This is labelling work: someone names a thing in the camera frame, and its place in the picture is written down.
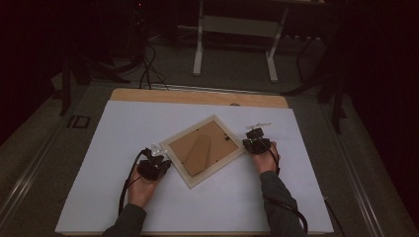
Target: gray sleeve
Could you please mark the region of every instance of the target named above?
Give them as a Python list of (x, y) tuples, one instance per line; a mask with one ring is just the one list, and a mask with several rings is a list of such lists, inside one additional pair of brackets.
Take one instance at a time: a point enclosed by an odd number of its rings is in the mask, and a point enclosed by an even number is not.
[(102, 236), (105, 237), (134, 237), (139, 236), (142, 230), (146, 212), (140, 206), (127, 204), (115, 225), (109, 227)]
[[(289, 190), (275, 172), (265, 172), (261, 174), (260, 179), (262, 193), (266, 198), (284, 202), (297, 209), (296, 200), (291, 196)], [(271, 227), (271, 236), (307, 236), (299, 223), (299, 218), (295, 214), (270, 203), (268, 200), (265, 200), (264, 207), (269, 226)]]

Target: white table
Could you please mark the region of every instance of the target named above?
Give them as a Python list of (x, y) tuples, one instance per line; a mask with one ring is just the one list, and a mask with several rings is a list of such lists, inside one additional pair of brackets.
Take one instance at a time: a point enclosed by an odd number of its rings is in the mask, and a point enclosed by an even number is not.
[[(145, 97), (153, 93), (125, 92)], [(155, 94), (178, 100), (180, 95), (189, 99), (224, 98), (219, 102), (227, 101), (225, 98), (247, 97), (213, 93)], [(284, 101), (281, 97), (250, 97), (272, 99), (279, 104)], [(113, 100), (118, 98), (124, 96), (113, 96)], [(211, 115), (217, 115), (240, 139), (245, 138), (246, 125), (272, 122), (273, 126), (264, 129), (265, 135), (278, 142), (282, 155), (280, 177), (305, 215), (309, 232), (333, 232), (292, 110), (133, 101), (108, 102), (55, 231), (64, 235), (98, 234), (113, 225), (124, 180), (136, 154), (152, 142), (160, 142)], [(258, 176), (247, 154), (191, 190), (173, 167), (146, 208), (143, 233), (266, 234), (269, 226), (261, 195)]]

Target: wooden board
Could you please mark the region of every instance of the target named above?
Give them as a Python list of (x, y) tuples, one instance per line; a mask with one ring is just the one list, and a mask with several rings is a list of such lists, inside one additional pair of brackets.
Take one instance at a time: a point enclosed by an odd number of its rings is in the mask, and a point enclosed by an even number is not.
[(192, 125), (162, 141), (160, 145), (167, 150), (168, 156), (190, 189), (244, 152), (241, 141), (217, 116)]
[(116, 89), (111, 96), (111, 101), (288, 108), (288, 103), (282, 96), (218, 92), (158, 91), (125, 88)]

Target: cable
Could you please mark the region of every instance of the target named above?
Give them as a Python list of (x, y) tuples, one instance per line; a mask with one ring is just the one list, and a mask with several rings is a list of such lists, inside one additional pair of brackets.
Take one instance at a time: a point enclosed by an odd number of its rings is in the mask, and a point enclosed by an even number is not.
[(272, 150), (265, 144), (265, 143), (263, 143), (263, 141), (262, 141), (262, 139), (260, 138), (260, 137), (258, 137), (258, 138), (256, 138), (263, 146), (265, 146), (265, 148), (269, 151), (269, 153), (271, 153), (271, 156), (272, 156), (272, 158), (274, 159), (274, 161), (275, 161), (275, 164), (277, 165), (277, 170), (276, 170), (276, 172), (275, 173), (277, 173), (277, 175), (279, 175), (280, 174), (280, 171), (281, 171), (281, 169), (280, 169), (280, 159), (277, 159), (276, 157), (275, 157), (275, 154), (272, 152)]
[[(277, 165), (277, 175), (279, 175), (280, 174), (280, 160), (279, 159), (277, 159), (276, 157), (275, 157), (275, 154), (274, 154), (274, 152), (272, 152), (272, 150), (267, 146), (267, 145), (265, 145), (265, 143), (263, 143), (263, 141), (262, 141), (262, 139), (261, 138), (257, 138), (257, 140), (263, 145), (263, 146), (265, 146), (265, 148), (269, 151), (269, 153), (271, 153), (271, 156), (272, 156), (272, 158), (274, 159), (274, 161), (275, 161), (275, 164)], [(295, 209), (295, 208), (293, 208), (292, 206), (290, 206), (290, 205), (288, 205), (288, 204), (286, 204), (286, 203), (284, 203), (284, 202), (281, 202), (281, 201), (278, 201), (278, 200), (273, 200), (273, 199), (270, 199), (270, 198), (267, 198), (265, 195), (263, 195), (263, 197), (266, 199), (266, 200), (268, 200), (268, 201), (270, 201), (272, 204), (275, 204), (275, 205), (277, 205), (277, 206), (280, 206), (280, 207), (282, 207), (282, 208), (284, 208), (284, 209), (287, 209), (287, 210), (289, 210), (290, 212), (292, 212), (294, 215), (296, 215), (299, 219), (301, 219), (301, 221), (302, 221), (302, 225), (303, 225), (303, 228), (304, 228), (304, 232), (306, 233), (306, 234), (308, 234), (308, 223), (307, 223), (307, 220), (305, 219), (305, 217), (304, 217), (304, 215), (301, 213), (301, 212), (299, 212), (297, 209)]]
[(119, 204), (119, 208), (118, 208), (118, 215), (121, 214), (121, 212), (123, 212), (123, 207), (124, 207), (124, 200), (126, 199), (126, 190), (128, 189), (128, 187), (130, 185), (132, 185), (135, 181), (139, 180), (141, 177), (139, 177), (138, 179), (132, 181), (131, 183), (129, 182), (129, 179), (132, 175), (133, 170), (135, 169), (135, 165), (136, 162), (138, 161), (139, 157), (142, 155), (142, 151), (138, 153), (138, 155), (135, 157), (135, 160), (132, 163), (131, 169), (129, 171), (129, 175), (128, 178), (126, 179), (126, 181), (124, 182), (124, 187), (123, 187), (123, 191), (121, 192), (121, 196), (120, 196), (120, 204)]
[(280, 206), (280, 207), (282, 207), (282, 208), (284, 208), (284, 209), (287, 209), (287, 210), (289, 210), (290, 212), (292, 212), (294, 215), (296, 215), (299, 219), (301, 219), (301, 221), (302, 221), (302, 225), (303, 225), (303, 229), (304, 229), (304, 232), (306, 233), (306, 234), (308, 234), (308, 223), (307, 223), (307, 220), (305, 219), (305, 217), (304, 217), (304, 215), (302, 215), (301, 214), (301, 212), (299, 212), (298, 210), (296, 210), (295, 208), (293, 208), (292, 206), (290, 206), (290, 205), (288, 205), (288, 204), (286, 204), (286, 203), (283, 203), (283, 202), (281, 202), (281, 201), (278, 201), (278, 200), (273, 200), (273, 199), (269, 199), (269, 198), (267, 198), (266, 196), (263, 196), (265, 199), (267, 199), (268, 201), (270, 201), (272, 204), (275, 204), (275, 205), (277, 205), (277, 206)]
[(332, 207), (330, 206), (329, 201), (327, 201), (327, 197), (326, 196), (323, 196), (323, 197), (324, 197), (324, 203), (326, 203), (327, 208), (329, 208), (330, 213), (332, 213), (333, 218), (335, 218), (336, 223), (337, 223), (337, 225), (338, 225), (338, 227), (339, 227), (339, 229), (340, 229), (340, 231), (342, 233), (342, 236), (343, 237), (346, 237), (345, 232), (343, 231), (342, 225), (341, 225), (338, 217), (336, 216), (335, 212), (333, 211)]
[(156, 77), (158, 78), (158, 80), (166, 87), (166, 89), (169, 91), (169, 87), (167, 86), (167, 84), (165, 83), (166, 80), (166, 76), (163, 73), (157, 72), (157, 70), (154, 68), (154, 66), (152, 64), (150, 64), (150, 68), (151, 70), (154, 72), (154, 74), (156, 75)]
[(144, 80), (144, 76), (147, 75), (147, 82), (148, 82), (148, 87), (151, 89), (151, 86), (149, 84), (149, 75), (148, 75), (148, 69), (150, 67), (150, 65), (153, 63), (154, 58), (156, 57), (156, 50), (154, 49), (154, 47), (152, 47), (151, 45), (147, 44), (148, 47), (150, 47), (153, 50), (153, 56), (151, 58), (151, 60), (149, 61), (149, 63), (147, 64), (146, 61), (144, 60), (144, 65), (145, 65), (145, 70), (144, 72), (142, 72), (141, 78), (139, 79), (139, 89), (141, 89), (142, 86), (142, 81)]

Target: hand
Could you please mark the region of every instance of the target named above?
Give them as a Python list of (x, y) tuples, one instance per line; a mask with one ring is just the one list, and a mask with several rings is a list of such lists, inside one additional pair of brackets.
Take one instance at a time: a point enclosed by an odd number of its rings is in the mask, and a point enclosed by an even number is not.
[(138, 172), (136, 172), (138, 165), (135, 166), (133, 174), (129, 179), (129, 183), (133, 182), (128, 187), (128, 203), (135, 204), (145, 208), (145, 206), (153, 198), (154, 191), (161, 179), (158, 181), (147, 181), (144, 178), (140, 178)]
[[(277, 150), (277, 142), (272, 141), (271, 144), (271, 151), (276, 156), (275, 158), (280, 162), (281, 156), (278, 154)], [(253, 158), (253, 162), (255, 164), (256, 170), (259, 174), (262, 174), (267, 171), (277, 171), (277, 163), (274, 160), (274, 157), (272, 157), (271, 152), (265, 151), (265, 153), (255, 155), (251, 154)]]

